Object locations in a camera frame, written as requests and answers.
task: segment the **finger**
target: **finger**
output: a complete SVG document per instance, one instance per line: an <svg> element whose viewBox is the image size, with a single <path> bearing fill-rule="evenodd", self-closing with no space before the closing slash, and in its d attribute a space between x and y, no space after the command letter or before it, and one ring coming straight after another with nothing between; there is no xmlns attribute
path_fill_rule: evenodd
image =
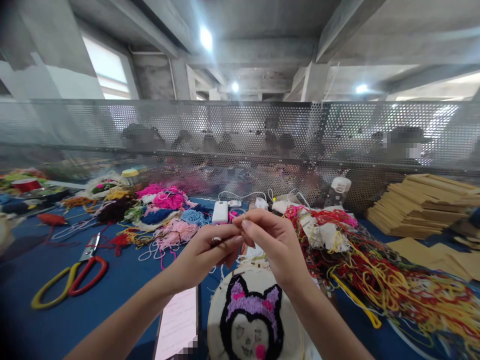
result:
<svg viewBox="0 0 480 360"><path fill-rule="evenodd" d="M250 236L247 235L245 231L241 232L241 235L245 239L245 244L247 244L249 247L256 249L257 247L255 246L255 241L253 241Z"/></svg>
<svg viewBox="0 0 480 360"><path fill-rule="evenodd" d="M250 220L243 220L241 227L245 234L265 251L268 257L271 257L277 251L280 241L271 237L265 230Z"/></svg>
<svg viewBox="0 0 480 360"><path fill-rule="evenodd" d="M241 247L241 245L237 246L237 248L234 249L230 254L220 260L216 264L216 266L221 266L222 264L225 264L228 268L230 268L234 264L235 260L238 259Z"/></svg>
<svg viewBox="0 0 480 360"><path fill-rule="evenodd" d="M206 239L211 240L212 238L227 239L236 235L240 235L240 230L238 226L233 224L224 224L224 225L205 225L198 232Z"/></svg>
<svg viewBox="0 0 480 360"><path fill-rule="evenodd" d="M247 211L244 216L238 216L234 218L232 223L236 226L241 226L241 223L244 219L248 219L257 225L260 225L262 228L282 227L285 221L285 219L282 217L277 216L265 209L257 208Z"/></svg>
<svg viewBox="0 0 480 360"><path fill-rule="evenodd" d="M239 258L239 253L240 253L240 248L242 246L241 245L238 245L236 247L235 250L233 250L230 255L228 255L226 257L226 260L225 260L225 265L227 267L227 269L230 270L230 268L233 266L233 264L237 261L237 259Z"/></svg>
<svg viewBox="0 0 480 360"><path fill-rule="evenodd" d="M238 254L239 246L242 246L244 238L242 236L233 236L227 240L222 241L214 248L205 251L199 255L200 261L206 262L209 267L213 267L222 259L235 252Z"/></svg>
<svg viewBox="0 0 480 360"><path fill-rule="evenodd" d="M217 238L215 241L218 241L218 239L227 239L240 234L241 229L232 224L205 225L195 235L195 238L197 238L197 241L200 243L197 245L198 251L202 253L209 250L212 245L215 245L214 238Z"/></svg>

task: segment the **scissors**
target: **scissors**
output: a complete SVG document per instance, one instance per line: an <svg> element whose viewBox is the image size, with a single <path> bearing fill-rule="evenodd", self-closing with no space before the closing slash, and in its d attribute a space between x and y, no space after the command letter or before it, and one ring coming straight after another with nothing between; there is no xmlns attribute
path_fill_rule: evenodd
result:
<svg viewBox="0 0 480 360"><path fill-rule="evenodd" d="M94 235L90 239L88 244L85 246L83 253L81 254L80 260L76 264L74 264L72 267L67 267L66 269L64 269L57 276L55 276L53 279L47 282L36 293L36 295L33 297L33 300L31 301L32 309L42 310L42 309L49 309L51 307L54 307L55 305L60 304L67 296L75 297L87 292L102 279L102 277L107 272L107 269L109 268L109 263L106 262L100 256L94 256L94 252L97 249L99 241L100 241L100 233ZM75 279L75 277L77 276L78 268L84 262L87 262L85 268L81 271L81 273ZM79 289L78 287L80 283L85 278L85 276L87 276L87 274L90 272L90 270L92 269L95 263L101 264L100 272L97 274L97 276L95 276L95 278L92 281L90 281L87 285ZM44 297L47 290L50 289L56 282L58 282L61 278L63 278L68 273L69 273L68 281L66 283L65 289L60 294L60 296L50 302L42 303L41 302L42 298Z"/></svg>

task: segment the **yellow scissors handle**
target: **yellow scissors handle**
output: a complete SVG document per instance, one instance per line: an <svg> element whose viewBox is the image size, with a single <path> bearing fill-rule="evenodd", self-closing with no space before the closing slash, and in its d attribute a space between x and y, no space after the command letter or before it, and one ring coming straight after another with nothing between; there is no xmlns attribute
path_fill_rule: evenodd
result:
<svg viewBox="0 0 480 360"><path fill-rule="evenodd" d="M72 267L67 267L65 268L62 272L60 272L57 276L55 276L52 280L47 282L33 297L33 300L31 301L31 308L35 310L42 310L42 309L49 309L51 307L54 307L55 305L60 304L68 295L69 289L72 286L72 283L75 280L75 276L77 275L77 269L81 265L81 262L77 262L75 265ZM60 294L59 297L57 297L55 300L52 300L47 303L42 303L42 298L44 297L45 293L47 292L48 289L50 289L56 282L58 282L61 278L63 278L68 272L70 274L68 275L68 280L65 285L65 289L63 292Z"/></svg>

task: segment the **smartphone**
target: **smartphone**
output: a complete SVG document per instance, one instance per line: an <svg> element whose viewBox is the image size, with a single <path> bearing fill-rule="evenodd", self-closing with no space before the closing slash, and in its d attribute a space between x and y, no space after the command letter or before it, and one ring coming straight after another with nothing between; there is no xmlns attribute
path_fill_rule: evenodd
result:
<svg viewBox="0 0 480 360"><path fill-rule="evenodd" d="M179 292L163 309L153 360L196 352L199 334L198 286Z"/></svg>

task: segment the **hand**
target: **hand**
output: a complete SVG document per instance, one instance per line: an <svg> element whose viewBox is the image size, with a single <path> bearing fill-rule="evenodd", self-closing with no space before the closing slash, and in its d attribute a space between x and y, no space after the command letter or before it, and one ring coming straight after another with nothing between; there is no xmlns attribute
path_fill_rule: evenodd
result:
<svg viewBox="0 0 480 360"><path fill-rule="evenodd" d="M213 238L222 241L212 247ZM243 243L241 230L235 225L205 225L159 276L168 282L171 294L191 289L200 284L215 265L232 267Z"/></svg>
<svg viewBox="0 0 480 360"><path fill-rule="evenodd" d="M232 223L242 228L245 243L254 247L257 243L265 251L276 282L283 290L305 284L310 274L304 255L290 220L276 216L264 209L248 211Z"/></svg>

